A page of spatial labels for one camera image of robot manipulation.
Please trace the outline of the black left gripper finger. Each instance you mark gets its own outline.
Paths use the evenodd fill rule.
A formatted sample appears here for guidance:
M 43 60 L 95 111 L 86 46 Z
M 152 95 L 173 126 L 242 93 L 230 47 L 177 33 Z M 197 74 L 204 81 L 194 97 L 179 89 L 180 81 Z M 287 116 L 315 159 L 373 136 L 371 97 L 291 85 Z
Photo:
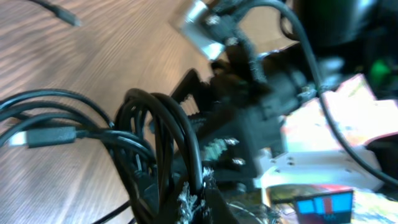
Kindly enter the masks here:
M 161 224 L 238 224 L 236 216 L 218 190 L 214 170 L 203 169 L 203 189 L 190 193 L 187 181 L 178 184 L 161 208 Z

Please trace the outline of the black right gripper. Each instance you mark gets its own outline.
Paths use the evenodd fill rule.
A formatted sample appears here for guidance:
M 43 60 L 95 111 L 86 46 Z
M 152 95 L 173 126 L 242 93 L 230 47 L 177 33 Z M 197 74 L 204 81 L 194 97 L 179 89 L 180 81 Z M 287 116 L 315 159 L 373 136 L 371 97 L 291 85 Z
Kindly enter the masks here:
M 251 184 L 263 175 L 259 157 L 270 148 L 272 157 L 285 152 L 283 116 L 304 103 L 308 75 L 300 47 L 290 46 L 257 57 L 267 82 L 257 83 L 243 50 L 228 47 L 226 59 L 210 63 L 213 76 L 200 80 L 190 69 L 171 97 L 181 103 L 193 97 L 198 111 L 189 115 L 200 145 L 201 161 L 211 167 L 220 185 Z

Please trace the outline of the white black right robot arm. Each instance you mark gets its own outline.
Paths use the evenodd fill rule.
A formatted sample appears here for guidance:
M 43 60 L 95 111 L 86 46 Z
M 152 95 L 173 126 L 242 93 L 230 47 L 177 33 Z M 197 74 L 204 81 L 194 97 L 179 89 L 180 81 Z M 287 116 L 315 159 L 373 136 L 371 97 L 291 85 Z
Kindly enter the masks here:
M 397 185 L 397 172 L 363 146 L 351 145 L 327 102 L 351 106 L 338 87 L 365 67 L 371 77 L 371 32 L 385 28 L 392 1 L 184 1 L 171 25 L 209 61 L 202 83 L 189 70 L 172 93 L 192 95 L 202 163 L 221 183 L 259 181 L 347 185 L 372 190 Z M 271 7 L 290 21 L 295 43 L 258 54 L 239 28 L 256 7 Z

